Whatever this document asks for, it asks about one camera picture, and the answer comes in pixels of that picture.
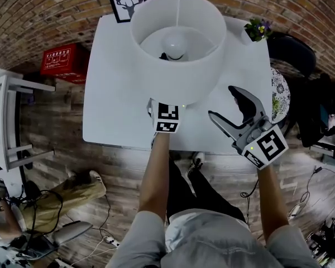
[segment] brick wall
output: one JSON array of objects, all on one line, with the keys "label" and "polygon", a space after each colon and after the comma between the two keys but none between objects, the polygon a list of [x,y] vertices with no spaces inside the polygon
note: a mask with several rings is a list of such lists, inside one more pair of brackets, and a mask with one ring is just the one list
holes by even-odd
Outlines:
[{"label": "brick wall", "polygon": [[[313,48],[318,69],[335,78],[335,0],[209,0],[224,15],[264,17]],[[92,46],[109,0],[0,0],[0,68],[28,72],[40,67],[42,52],[81,42]]]}]

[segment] chair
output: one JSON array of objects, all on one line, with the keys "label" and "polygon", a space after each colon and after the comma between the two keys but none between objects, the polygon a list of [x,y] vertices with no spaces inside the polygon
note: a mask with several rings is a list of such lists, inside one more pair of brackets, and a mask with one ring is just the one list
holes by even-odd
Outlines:
[{"label": "chair", "polygon": [[307,78],[315,70],[317,59],[314,51],[306,43],[286,33],[273,32],[267,40],[267,45],[270,58],[287,62],[305,77],[303,80],[289,80],[285,76],[290,89],[289,124],[284,133],[286,137],[297,120],[300,87],[305,87]]}]

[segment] sneaker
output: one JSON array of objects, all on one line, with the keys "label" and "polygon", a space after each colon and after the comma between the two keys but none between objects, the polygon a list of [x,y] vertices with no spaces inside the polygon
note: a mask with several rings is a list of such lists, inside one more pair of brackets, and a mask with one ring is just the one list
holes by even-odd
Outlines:
[{"label": "sneaker", "polygon": [[102,177],[96,172],[96,171],[90,171],[89,172],[89,175],[90,175],[90,178],[92,179],[92,180],[94,180],[94,179],[96,179],[96,180],[98,180],[103,186],[104,186],[104,190],[107,190],[106,189],[106,186],[104,185],[104,183],[103,183],[103,181],[102,181]]},{"label": "sneaker", "polygon": [[204,152],[195,152],[192,155],[191,165],[188,171],[186,172],[186,178],[189,178],[189,174],[193,170],[201,170],[203,163],[205,162],[205,153]]}]

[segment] white lampshade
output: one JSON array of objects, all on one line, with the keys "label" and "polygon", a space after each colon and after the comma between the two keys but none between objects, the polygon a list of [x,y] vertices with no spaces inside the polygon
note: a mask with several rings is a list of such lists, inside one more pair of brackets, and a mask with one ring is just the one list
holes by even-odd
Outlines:
[{"label": "white lampshade", "polygon": [[[145,1],[131,20],[142,90],[156,101],[178,106],[206,97],[221,74],[226,32],[223,16],[207,0]],[[159,59],[164,51],[186,54],[183,61]]]}]

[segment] wooden floor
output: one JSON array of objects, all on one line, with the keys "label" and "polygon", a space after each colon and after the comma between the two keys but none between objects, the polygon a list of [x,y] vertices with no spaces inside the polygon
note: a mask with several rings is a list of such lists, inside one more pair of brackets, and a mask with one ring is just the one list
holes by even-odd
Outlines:
[{"label": "wooden floor", "polygon": [[[57,81],[55,93],[35,92],[35,104],[29,105],[27,95],[21,102],[21,143],[33,144],[32,152],[54,149],[55,156],[35,162],[33,170],[26,170],[28,180],[40,189],[50,189],[68,177],[68,171],[97,170],[107,187],[111,205],[110,216],[103,228],[109,230],[118,241],[128,231],[137,212],[139,187],[146,167],[149,151],[129,150],[117,147],[93,145],[82,139],[84,86]],[[307,182],[316,166],[321,166],[320,155],[311,154],[301,147],[296,138],[288,139],[290,150],[276,163],[280,185],[288,208],[299,202],[306,191]],[[183,153],[177,162],[182,172],[190,164],[190,153]],[[250,192],[257,180],[256,170],[240,156],[208,155],[202,172],[211,185],[246,216],[246,200],[240,192]],[[309,184],[310,200],[301,214],[291,221],[305,235],[317,229],[331,216],[335,216],[335,175],[321,171]],[[89,221],[99,227],[108,213],[105,198],[97,199],[86,206],[71,210],[73,220]],[[71,222],[67,216],[60,218],[60,226]],[[261,218],[259,192],[255,191],[250,204],[251,231],[260,237]],[[101,240],[99,231],[90,230],[59,249],[63,260],[77,261],[88,256]],[[103,243],[96,253],[111,245]],[[80,267],[105,267],[114,251],[79,262]]]}]

